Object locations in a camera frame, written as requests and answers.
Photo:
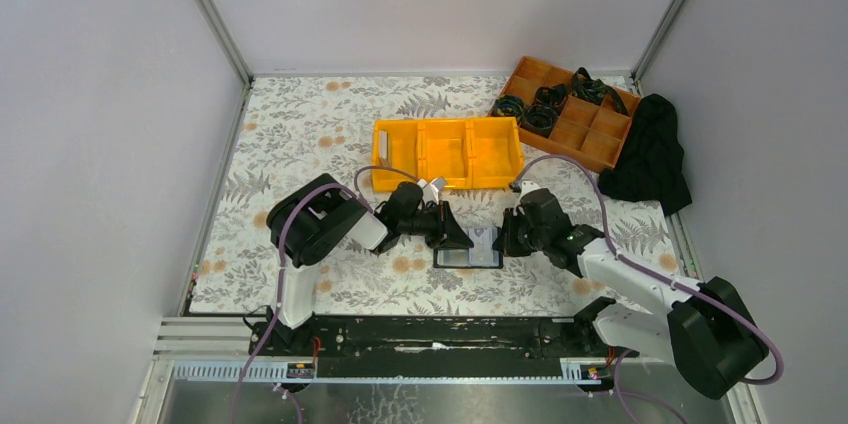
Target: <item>yellow plastic bin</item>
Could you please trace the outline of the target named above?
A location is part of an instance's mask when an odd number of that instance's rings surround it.
[[[386,133],[382,144],[381,131]],[[371,162],[428,181],[444,177],[451,189],[498,189],[521,172],[524,154],[512,117],[377,121]],[[389,171],[372,174],[378,192],[394,191],[404,180]]]

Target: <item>white wall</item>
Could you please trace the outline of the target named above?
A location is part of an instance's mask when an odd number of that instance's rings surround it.
[[[127,418],[239,93],[193,0],[0,0],[0,421]]]
[[[215,0],[254,72],[630,69],[671,0]]]
[[[644,79],[680,113],[703,265],[786,357],[772,424],[848,414],[846,29],[846,0],[691,0]]]

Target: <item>table surface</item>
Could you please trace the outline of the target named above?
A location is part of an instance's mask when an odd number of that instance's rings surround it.
[[[623,77],[604,78],[625,87]],[[268,210],[321,173],[353,188],[370,164],[374,121],[485,115],[506,82],[489,77],[258,78],[232,155],[224,191],[197,265],[189,312],[244,313],[274,301],[279,266],[265,227]],[[522,145],[525,161],[544,153]],[[370,176],[365,196],[376,205]],[[600,228],[600,208],[585,176],[556,160],[528,174],[556,195],[574,223]],[[447,191],[463,227],[499,226],[515,194]],[[677,260],[656,201],[606,199],[616,242],[657,269]],[[404,237],[379,257],[345,239],[320,266],[315,311],[328,314],[572,316],[598,296],[620,298],[603,283],[553,267],[541,253],[506,258],[500,270],[434,269],[421,237]]]

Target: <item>cable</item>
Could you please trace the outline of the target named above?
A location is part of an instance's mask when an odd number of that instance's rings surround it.
[[[281,389],[283,391],[283,399],[291,398],[292,404],[294,404],[294,409],[295,409],[295,411],[297,411],[297,422],[302,423],[303,422],[303,408],[300,407],[300,401],[296,397],[294,397],[293,392],[291,392],[290,390],[283,387],[282,384],[275,385],[273,391],[276,392],[277,389]]]
[[[680,412],[677,409],[675,409],[674,407],[672,407],[671,404],[669,404],[665,401],[662,401],[660,399],[657,399],[654,396],[642,394],[641,392],[630,392],[630,391],[622,391],[621,390],[621,385],[620,385],[620,382],[619,382],[619,376],[621,374],[621,362],[631,352],[633,352],[633,351],[628,349],[628,350],[624,351],[623,353],[621,353],[620,356],[618,356],[618,359],[616,359],[616,361],[615,361],[615,372],[612,375],[612,382],[613,382],[613,387],[615,389],[615,394],[618,396],[618,401],[621,403],[621,407],[624,408],[624,412],[626,412],[627,415],[630,416],[630,419],[632,419],[633,422],[635,422],[636,424],[640,424],[639,419],[636,419],[636,415],[633,414],[633,411],[630,410],[630,406],[628,406],[627,402],[624,400],[625,397],[634,397],[636,399],[642,399],[643,401],[653,402],[654,404],[656,404],[656,405],[662,407],[663,409],[666,409],[667,411],[674,414],[675,417],[677,417],[677,419],[679,419],[680,422],[682,422],[683,424],[688,424],[688,421],[686,421],[686,418],[683,417],[683,414],[680,414]]]
[[[265,306],[259,306],[256,309],[254,309],[254,310],[248,312],[247,314],[241,316],[241,322],[243,322],[244,325],[247,326],[248,329],[253,330],[253,326],[250,324],[250,322],[247,321],[247,318],[255,315],[256,312],[259,311],[260,309],[262,309],[263,307],[265,307]]]
[[[618,113],[629,116],[627,107],[624,106],[624,102],[621,100],[618,92],[604,84],[600,79],[593,80],[584,67],[577,69],[577,72],[571,76],[571,95],[597,106],[600,106],[604,102],[606,96],[610,96],[615,103],[615,109]]]
[[[503,95],[495,99],[492,115],[496,117],[514,117],[520,126],[524,122],[524,101],[517,96]]]
[[[241,368],[241,372],[239,372],[239,378],[236,382],[236,388],[233,391],[233,401],[230,405],[230,423],[234,424],[236,420],[236,406],[238,403],[238,394],[241,389],[241,385],[244,383],[244,378],[247,375],[247,370],[250,369],[250,365],[253,364],[253,360],[256,359],[256,356],[259,355],[259,351],[262,350],[262,346],[265,345],[265,342],[268,341],[268,337],[271,336],[271,332],[274,329],[274,325],[280,319],[280,312],[283,310],[283,284],[286,281],[285,271],[286,271],[286,237],[289,233],[289,228],[291,228],[292,222],[294,222],[294,218],[300,213],[300,211],[309,204],[309,201],[312,200],[315,196],[329,191],[330,189],[341,189],[342,191],[350,194],[351,197],[354,196],[353,191],[348,189],[347,187],[334,183],[334,184],[325,184],[323,186],[319,186],[312,190],[309,194],[307,194],[297,205],[294,206],[294,209],[289,214],[289,217],[286,218],[285,224],[283,224],[283,229],[280,231],[280,270],[277,273],[277,302],[276,309],[274,310],[274,315],[271,316],[271,320],[268,321],[268,327],[265,328],[265,333],[262,334],[262,337],[259,339],[259,342],[256,343],[256,347],[253,348],[253,352],[250,353],[250,356],[247,358],[247,362],[244,363],[244,367]],[[293,399],[295,405],[297,406],[297,422],[299,424],[303,424],[303,412],[300,410],[300,404],[297,403],[296,400]]]
[[[521,127],[542,137],[548,137],[554,130],[559,114],[547,106],[535,105],[524,113],[524,123]]]
[[[612,365],[613,359],[615,359],[615,348],[609,347],[607,348],[607,362],[604,364],[604,369],[609,369],[609,366]]]
[[[532,161],[530,161],[526,166],[524,166],[524,169],[522,169],[521,172],[518,174],[518,177],[515,178],[515,182],[518,182],[519,180],[521,180],[521,178],[524,177],[524,174],[527,173],[527,171],[530,169],[531,166],[533,166],[537,162],[543,161],[545,159],[562,159],[564,161],[568,161],[568,162],[574,164],[575,166],[577,166],[578,169],[583,171],[583,174],[585,174],[586,178],[589,179],[589,183],[592,184],[592,189],[594,189],[595,194],[598,196],[598,202],[601,206],[601,221],[602,221],[603,227],[604,227],[604,240],[606,241],[607,247],[609,248],[610,252],[613,253],[613,255],[616,257],[616,259],[620,260],[624,264],[630,266],[633,269],[636,269],[637,271],[639,271],[643,274],[647,274],[648,276],[653,277],[654,279],[662,282],[663,284],[671,286],[672,288],[680,289],[681,291],[683,291],[683,292],[685,292],[685,293],[687,293],[691,296],[694,296],[694,297],[706,302],[707,304],[710,304],[711,306],[715,307],[716,309],[718,309],[721,312],[730,316],[733,320],[735,320],[739,324],[742,324],[742,326],[745,327],[745,329],[748,329],[748,331],[750,331],[752,334],[754,334],[757,337],[757,339],[762,341],[763,344],[765,344],[766,347],[769,348],[769,351],[771,351],[772,354],[774,355],[774,373],[771,376],[764,378],[764,379],[751,379],[751,378],[745,377],[745,378],[740,379],[740,382],[743,382],[745,384],[753,384],[753,385],[766,385],[766,384],[772,384],[774,382],[777,382],[781,378],[781,376],[783,376],[783,369],[784,369],[783,355],[777,349],[777,346],[775,345],[775,343],[771,339],[769,339],[769,337],[766,336],[763,331],[759,330],[757,328],[757,326],[755,326],[751,321],[749,321],[748,319],[745,319],[745,317],[743,317],[738,312],[727,307],[726,305],[722,304],[721,302],[718,302],[717,300],[713,299],[712,297],[702,293],[701,291],[699,291],[697,289],[692,289],[691,287],[680,284],[680,283],[676,283],[673,279],[669,278],[668,276],[665,276],[665,275],[663,275],[663,274],[661,274],[661,273],[659,273],[659,272],[657,272],[657,271],[655,271],[651,268],[645,267],[645,266],[639,264],[638,262],[635,262],[632,259],[628,258],[627,256],[621,255],[618,252],[618,249],[616,249],[616,247],[615,247],[615,243],[612,242],[612,233],[609,230],[609,218],[607,216],[607,206],[604,203],[603,194],[601,194],[601,190],[598,189],[598,183],[595,181],[595,178],[592,177],[592,173],[589,172],[588,169],[583,167],[582,164],[580,164],[575,159],[572,159],[571,157],[568,157],[568,156],[563,156],[561,154],[548,154],[546,156],[537,157],[536,159],[533,159]]]
[[[318,369],[315,367],[315,360],[318,358],[318,353],[321,352],[321,338],[315,336],[312,338],[312,375],[318,377]]]
[[[403,176],[408,177],[409,179],[412,179],[412,182],[418,182],[417,177],[413,176],[412,174],[410,174],[406,171],[401,171],[400,169],[395,169],[394,167],[365,166],[365,167],[360,168],[358,171],[356,171],[356,174],[353,175],[353,188],[356,189],[357,199],[359,200],[359,202],[362,203],[362,205],[365,206],[366,209],[368,209],[369,212],[374,212],[374,210],[371,209],[371,204],[369,204],[368,201],[365,200],[365,197],[362,195],[362,191],[359,190],[359,175],[362,174],[363,172],[369,170],[369,169],[379,169],[379,170],[382,170],[382,171],[397,172],[400,175],[403,175]]]
[[[559,115],[565,104],[565,96],[568,95],[568,89],[565,84],[557,84],[552,87],[540,87],[536,89],[536,97],[533,100],[534,106],[545,106],[554,109]]]

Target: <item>black cloth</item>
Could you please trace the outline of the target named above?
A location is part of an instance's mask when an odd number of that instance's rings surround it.
[[[658,200],[668,216],[692,203],[682,170],[677,111],[664,97],[651,94],[639,103],[618,163],[601,173],[598,187],[613,199]]]

